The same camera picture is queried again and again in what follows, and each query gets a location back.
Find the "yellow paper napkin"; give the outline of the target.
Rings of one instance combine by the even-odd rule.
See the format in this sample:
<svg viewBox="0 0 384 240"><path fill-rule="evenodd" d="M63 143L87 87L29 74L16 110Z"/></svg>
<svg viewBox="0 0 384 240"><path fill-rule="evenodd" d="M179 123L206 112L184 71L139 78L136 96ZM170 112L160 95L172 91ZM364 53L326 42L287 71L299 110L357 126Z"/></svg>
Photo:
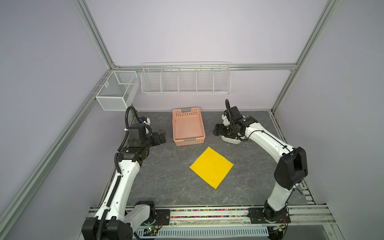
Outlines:
<svg viewBox="0 0 384 240"><path fill-rule="evenodd" d="M216 190L233 166L233 163L208 147L190 169Z"/></svg>

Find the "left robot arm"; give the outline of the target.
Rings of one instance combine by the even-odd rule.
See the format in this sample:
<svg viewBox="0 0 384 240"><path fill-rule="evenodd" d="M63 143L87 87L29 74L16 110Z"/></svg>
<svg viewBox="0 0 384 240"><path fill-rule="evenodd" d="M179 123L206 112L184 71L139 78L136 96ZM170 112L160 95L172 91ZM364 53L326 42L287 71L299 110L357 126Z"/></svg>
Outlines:
<svg viewBox="0 0 384 240"><path fill-rule="evenodd" d="M126 204L134 180L150 148L164 144L166 133L154 132L150 120L139 117L136 109L129 106L125 113L125 136L114 155L116 169L106 197L90 220L85 220L82 235L86 240L131 240L137 236L142 224L154 224L157 220L153 201L139 201L126 213Z"/></svg>

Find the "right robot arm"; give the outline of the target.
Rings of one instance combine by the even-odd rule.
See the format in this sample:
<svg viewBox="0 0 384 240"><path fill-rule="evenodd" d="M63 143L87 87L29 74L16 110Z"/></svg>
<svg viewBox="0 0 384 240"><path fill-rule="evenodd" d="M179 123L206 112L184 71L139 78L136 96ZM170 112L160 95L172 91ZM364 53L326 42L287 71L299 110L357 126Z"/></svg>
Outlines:
<svg viewBox="0 0 384 240"><path fill-rule="evenodd" d="M264 204L262 216L269 223L282 220L289 215L287 203L292 192L308 175L306 151L280 140L255 118L243 116L236 106L231 107L228 99L225 105L223 123L216 124L213 134L230 144L255 142L272 156L277 163L275 185Z"/></svg>

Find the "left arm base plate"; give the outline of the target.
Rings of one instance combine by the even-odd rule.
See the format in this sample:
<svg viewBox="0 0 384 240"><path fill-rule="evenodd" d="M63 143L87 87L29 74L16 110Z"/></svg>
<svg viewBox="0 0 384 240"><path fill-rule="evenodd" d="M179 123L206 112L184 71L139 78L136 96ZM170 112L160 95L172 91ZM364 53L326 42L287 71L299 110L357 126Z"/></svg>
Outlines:
<svg viewBox="0 0 384 240"><path fill-rule="evenodd" d="M170 209L156 209L155 218L152 222L144 222L141 226L168 226L171 220Z"/></svg>

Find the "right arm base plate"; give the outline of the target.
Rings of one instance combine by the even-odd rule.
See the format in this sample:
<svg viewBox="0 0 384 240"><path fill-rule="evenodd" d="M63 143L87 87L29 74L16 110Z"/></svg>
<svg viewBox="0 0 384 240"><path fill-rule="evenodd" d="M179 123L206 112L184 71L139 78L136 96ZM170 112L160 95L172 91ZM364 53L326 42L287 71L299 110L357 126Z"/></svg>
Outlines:
<svg viewBox="0 0 384 240"><path fill-rule="evenodd" d="M291 218L288 208L280 211L274 211L270 208L249 208L247 217L250 218L252 224L289 224Z"/></svg>

